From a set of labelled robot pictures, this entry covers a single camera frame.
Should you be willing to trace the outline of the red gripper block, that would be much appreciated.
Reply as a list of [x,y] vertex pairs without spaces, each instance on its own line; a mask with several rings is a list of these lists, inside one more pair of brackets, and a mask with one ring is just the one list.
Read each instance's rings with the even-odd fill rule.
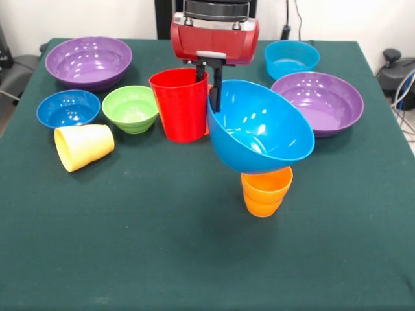
[[[177,12],[171,22],[171,41],[177,58],[197,61],[201,58],[224,60],[227,65],[248,65],[255,55],[259,23],[249,18],[242,22],[191,19]],[[213,87],[209,91],[211,109],[220,111],[223,63],[209,63]],[[196,64],[196,83],[209,80],[207,63]]]

